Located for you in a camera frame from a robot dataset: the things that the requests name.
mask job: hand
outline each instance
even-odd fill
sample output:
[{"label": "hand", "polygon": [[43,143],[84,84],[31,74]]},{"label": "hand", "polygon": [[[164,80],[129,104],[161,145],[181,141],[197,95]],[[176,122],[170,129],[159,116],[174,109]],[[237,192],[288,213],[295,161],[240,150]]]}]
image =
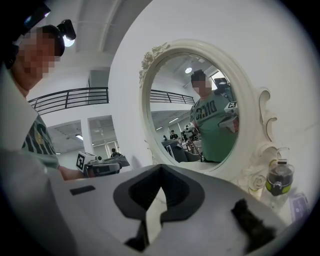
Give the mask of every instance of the hand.
[{"label": "hand", "polygon": [[60,171],[63,179],[65,181],[84,179],[84,174],[79,170],[72,170],[61,165],[58,166],[58,170]]}]

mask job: green t-shirt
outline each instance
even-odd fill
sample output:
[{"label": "green t-shirt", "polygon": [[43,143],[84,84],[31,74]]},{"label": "green t-shirt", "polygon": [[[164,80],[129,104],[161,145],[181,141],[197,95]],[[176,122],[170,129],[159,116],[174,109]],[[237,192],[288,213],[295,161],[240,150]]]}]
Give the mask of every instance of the green t-shirt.
[{"label": "green t-shirt", "polygon": [[222,162],[227,157],[238,136],[238,132],[218,127],[226,117],[225,107],[234,101],[230,89],[226,89],[223,95],[215,95],[212,91],[207,98],[198,100],[190,111],[190,122],[195,121],[201,134],[203,156],[214,162]]},{"label": "green t-shirt", "polygon": [[57,169],[59,166],[47,127],[39,114],[23,142],[22,150],[39,159],[46,167]]}]

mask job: balcony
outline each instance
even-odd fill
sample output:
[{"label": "balcony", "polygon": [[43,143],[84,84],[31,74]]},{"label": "balcony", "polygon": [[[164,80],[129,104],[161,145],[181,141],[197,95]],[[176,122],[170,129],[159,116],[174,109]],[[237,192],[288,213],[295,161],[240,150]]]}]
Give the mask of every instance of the balcony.
[{"label": "balcony", "polygon": [[[87,87],[50,93],[28,101],[40,114],[86,105],[108,104],[108,87]],[[151,103],[195,104],[194,98],[178,93],[151,90]]]}]

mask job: white mirror frame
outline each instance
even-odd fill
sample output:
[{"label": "white mirror frame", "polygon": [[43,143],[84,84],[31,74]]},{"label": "white mirror frame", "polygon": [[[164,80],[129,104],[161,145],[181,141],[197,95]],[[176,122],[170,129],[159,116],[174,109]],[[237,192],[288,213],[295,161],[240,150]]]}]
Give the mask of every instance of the white mirror frame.
[{"label": "white mirror frame", "polygon": [[161,141],[156,140],[158,136],[150,108],[152,83],[161,67],[158,64],[170,55],[179,53],[201,56],[217,67],[230,82],[239,109],[238,137],[228,157],[219,165],[205,170],[199,170],[196,166],[188,168],[228,181],[236,178],[241,170],[248,170],[248,168],[254,170],[255,166],[261,170],[261,165],[267,168],[269,162],[275,159],[277,150],[271,127],[272,121],[277,118],[274,113],[266,110],[266,102],[270,98],[269,90],[254,88],[240,65],[221,49],[191,39],[175,40],[153,47],[144,55],[142,61],[142,70],[139,72],[139,110],[144,127],[146,147],[151,150],[153,164],[186,167],[175,161],[162,146]]}]

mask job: round mirror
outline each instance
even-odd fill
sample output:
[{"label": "round mirror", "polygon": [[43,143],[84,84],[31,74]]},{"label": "round mirror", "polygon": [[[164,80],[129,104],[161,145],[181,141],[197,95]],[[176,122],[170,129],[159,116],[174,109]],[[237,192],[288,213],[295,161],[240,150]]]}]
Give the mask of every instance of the round mirror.
[{"label": "round mirror", "polygon": [[237,100],[227,77],[205,58],[186,52],[166,57],[157,70],[150,110],[158,145],[185,167],[223,162],[239,131]]}]

